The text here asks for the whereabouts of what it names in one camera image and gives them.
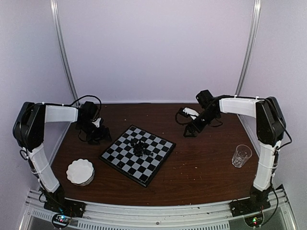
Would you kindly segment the black and grey chessboard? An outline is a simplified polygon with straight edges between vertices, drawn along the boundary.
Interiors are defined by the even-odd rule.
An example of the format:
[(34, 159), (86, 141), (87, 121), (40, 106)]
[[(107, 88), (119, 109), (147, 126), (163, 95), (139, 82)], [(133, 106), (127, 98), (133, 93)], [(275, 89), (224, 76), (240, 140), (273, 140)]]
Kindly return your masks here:
[(175, 147), (172, 141), (130, 125), (99, 159), (147, 187)]

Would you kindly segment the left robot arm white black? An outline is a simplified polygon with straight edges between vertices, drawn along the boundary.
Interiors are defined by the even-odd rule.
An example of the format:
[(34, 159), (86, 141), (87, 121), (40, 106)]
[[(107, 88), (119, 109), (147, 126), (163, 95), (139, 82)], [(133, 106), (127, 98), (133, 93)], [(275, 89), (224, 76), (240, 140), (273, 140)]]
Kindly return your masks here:
[(45, 155), (45, 124), (76, 123), (77, 130), (86, 135), (84, 141), (98, 145), (102, 140), (112, 139), (109, 128), (100, 118), (100, 110), (93, 102), (85, 102), (79, 107), (72, 104), (25, 102), (13, 126), (13, 136), (25, 153), (32, 173), (39, 180), (47, 202), (59, 213), (69, 209), (69, 202)]

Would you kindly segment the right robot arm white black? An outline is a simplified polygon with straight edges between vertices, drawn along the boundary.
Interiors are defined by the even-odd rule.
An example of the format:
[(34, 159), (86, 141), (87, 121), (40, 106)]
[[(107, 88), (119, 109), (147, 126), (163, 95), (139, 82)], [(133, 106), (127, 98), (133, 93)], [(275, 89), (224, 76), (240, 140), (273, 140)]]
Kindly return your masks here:
[(198, 133), (221, 114), (237, 114), (255, 118), (256, 133), (260, 142), (260, 156), (250, 198), (246, 200), (249, 211), (257, 211), (268, 199), (272, 191), (272, 178), (278, 165), (278, 152), (283, 147), (282, 139), (286, 132), (286, 122), (275, 97), (240, 97), (237, 95), (212, 96), (209, 90), (196, 95), (203, 111), (198, 113), (190, 108), (180, 108), (178, 115), (190, 117), (183, 123), (185, 137), (196, 137)]

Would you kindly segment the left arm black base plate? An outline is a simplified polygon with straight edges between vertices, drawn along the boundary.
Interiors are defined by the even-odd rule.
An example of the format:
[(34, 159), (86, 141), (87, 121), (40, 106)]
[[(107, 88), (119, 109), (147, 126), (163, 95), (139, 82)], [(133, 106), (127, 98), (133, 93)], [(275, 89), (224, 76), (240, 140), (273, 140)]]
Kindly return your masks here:
[(86, 204), (80, 201), (73, 201), (65, 199), (64, 205), (60, 206), (59, 204), (52, 203), (47, 201), (44, 204), (44, 209), (64, 214), (68, 217), (78, 217), (82, 218), (85, 211)]

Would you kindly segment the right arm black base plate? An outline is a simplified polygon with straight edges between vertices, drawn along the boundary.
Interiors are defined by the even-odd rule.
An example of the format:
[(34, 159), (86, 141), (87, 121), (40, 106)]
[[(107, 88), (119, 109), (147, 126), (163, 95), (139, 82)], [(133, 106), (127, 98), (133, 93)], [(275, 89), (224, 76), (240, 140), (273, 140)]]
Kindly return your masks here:
[(230, 211), (233, 217), (247, 215), (255, 212), (261, 212), (264, 209), (268, 209), (271, 207), (269, 201), (265, 201), (262, 204), (252, 203), (250, 198), (242, 199), (242, 200), (233, 200), (229, 203)]

